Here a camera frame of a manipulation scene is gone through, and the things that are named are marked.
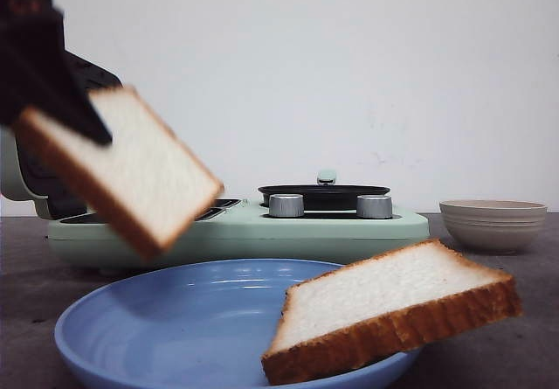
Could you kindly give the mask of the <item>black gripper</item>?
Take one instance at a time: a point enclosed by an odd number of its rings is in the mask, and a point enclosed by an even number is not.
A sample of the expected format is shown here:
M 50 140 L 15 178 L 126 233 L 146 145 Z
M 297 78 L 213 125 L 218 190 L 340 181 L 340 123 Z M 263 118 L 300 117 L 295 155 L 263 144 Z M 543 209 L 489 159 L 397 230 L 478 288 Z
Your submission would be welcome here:
M 1 0 L 1 123 L 35 107 L 108 145 L 112 136 L 72 73 L 62 15 L 52 8 L 53 0 Z

